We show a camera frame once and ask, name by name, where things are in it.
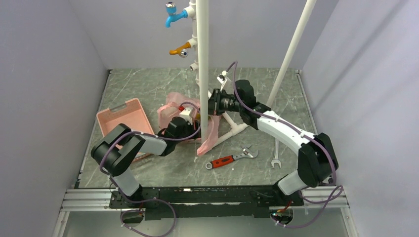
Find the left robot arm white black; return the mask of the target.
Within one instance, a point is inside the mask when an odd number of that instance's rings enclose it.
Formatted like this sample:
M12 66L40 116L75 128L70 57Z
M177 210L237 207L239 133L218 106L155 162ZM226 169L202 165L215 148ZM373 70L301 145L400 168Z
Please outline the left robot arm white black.
M123 202L129 207L136 207L144 200L143 188L130 169L137 154L167 156L178 143L199 138L200 130L199 121L189 122L182 117L173 117L157 135L133 131L120 123L93 146L90 156L97 162L100 171L116 185L123 195Z

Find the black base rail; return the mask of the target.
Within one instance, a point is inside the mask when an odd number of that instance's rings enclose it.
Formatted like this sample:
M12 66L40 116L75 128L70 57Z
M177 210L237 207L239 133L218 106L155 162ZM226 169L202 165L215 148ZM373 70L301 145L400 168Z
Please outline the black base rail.
M252 216L268 218L272 211L300 207L304 201L297 192L285 196L272 185L144 187L144 204L131 203L118 191L111 193L111 209L145 210L146 220L163 218L198 218Z

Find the white PVC pipe frame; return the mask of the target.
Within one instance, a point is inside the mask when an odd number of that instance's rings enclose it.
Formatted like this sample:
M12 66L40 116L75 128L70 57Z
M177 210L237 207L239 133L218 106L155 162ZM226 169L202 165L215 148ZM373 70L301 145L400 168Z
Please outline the white PVC pipe frame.
M281 64L280 70L275 79L273 88L269 95L268 101L266 104L270 106L273 103L273 100L280 88L280 85L283 81L285 73L289 67L289 64L293 58L293 55L296 51L298 43L302 37L304 29L308 23L308 20L312 14L316 0L307 0L302 11L301 17L298 21L297 27L295 29L294 35L291 39L288 50L285 54L284 60ZM192 12L194 12L195 19L195 28L193 33L196 34L194 37L196 45L196 56L197 61L195 64L198 67L196 82L200 89L200 103L207 109L208 108L208 96L211 93L208 90L209 86L209 2L207 0L191 0L190 7Z

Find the pink plastic bag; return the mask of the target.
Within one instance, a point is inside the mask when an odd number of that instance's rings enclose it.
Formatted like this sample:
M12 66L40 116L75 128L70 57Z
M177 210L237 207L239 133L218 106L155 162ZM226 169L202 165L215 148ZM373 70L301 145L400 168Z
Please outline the pink plastic bag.
M159 128L167 128L172 118L180 114L179 106L183 102L190 102L200 107L198 98L190 98L178 92L170 92L166 97L166 104L158 109ZM208 134L205 142L197 149L197 155L201 156L210 151L218 141L218 128L220 124L220 116L209 115Z

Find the silver open end wrench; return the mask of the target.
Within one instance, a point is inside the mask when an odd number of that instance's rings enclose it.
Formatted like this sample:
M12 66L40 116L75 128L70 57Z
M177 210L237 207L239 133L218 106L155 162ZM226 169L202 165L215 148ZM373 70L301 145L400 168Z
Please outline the silver open end wrench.
M275 140L275 147L274 147L274 156L271 160L271 166L273 169L275 169L276 166L278 166L278 168L282 167L282 163L279 160L279 140Z

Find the blue faucet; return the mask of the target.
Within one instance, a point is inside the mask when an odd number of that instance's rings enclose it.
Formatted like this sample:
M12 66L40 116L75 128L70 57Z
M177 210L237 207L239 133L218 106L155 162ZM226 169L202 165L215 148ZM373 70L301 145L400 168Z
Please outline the blue faucet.
M176 22L179 19L188 17L188 13L186 10L182 10L180 13L176 13L176 4L172 1L166 3L166 12L168 14L168 17L165 22L166 28L169 28L171 26L171 23Z

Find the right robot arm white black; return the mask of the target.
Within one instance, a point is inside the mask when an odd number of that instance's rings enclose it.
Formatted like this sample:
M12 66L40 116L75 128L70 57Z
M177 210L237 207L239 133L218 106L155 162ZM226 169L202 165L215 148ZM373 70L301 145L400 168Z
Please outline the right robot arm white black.
M336 181L338 161L327 134L307 132L281 118L270 107L256 100L248 80L236 81L233 89L232 94L214 89L208 100L208 113L238 112L245 124L274 137L297 155L296 170L273 186L275 203L284 205L293 193L306 187L315 188L328 177Z

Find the pink plastic basket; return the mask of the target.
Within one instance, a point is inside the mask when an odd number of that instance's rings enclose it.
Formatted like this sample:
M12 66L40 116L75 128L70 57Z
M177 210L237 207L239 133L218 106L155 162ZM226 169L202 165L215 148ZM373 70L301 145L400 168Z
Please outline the pink plastic basket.
M135 131L154 134L151 124L146 116L138 98L125 101L112 109L105 109L96 114L98 124L104 137L118 124L123 123Z

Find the orange faucet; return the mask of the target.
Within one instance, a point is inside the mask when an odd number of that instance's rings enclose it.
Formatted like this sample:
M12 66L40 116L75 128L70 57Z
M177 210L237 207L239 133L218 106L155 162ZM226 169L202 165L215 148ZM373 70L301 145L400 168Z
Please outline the orange faucet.
M178 47L175 50L170 50L169 55L178 55L182 58L186 58L188 56L188 49L191 48L190 42L186 42L184 45Z

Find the red handled adjustable wrench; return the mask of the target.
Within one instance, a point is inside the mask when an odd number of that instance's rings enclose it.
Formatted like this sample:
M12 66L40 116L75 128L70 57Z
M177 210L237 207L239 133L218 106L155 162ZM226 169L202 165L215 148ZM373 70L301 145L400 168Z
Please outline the red handled adjustable wrench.
M255 158L258 156L258 150L252 150L251 145L241 145L242 151L236 155L229 155L226 157L221 157L205 164L206 169L215 169L225 165L228 165L241 158Z

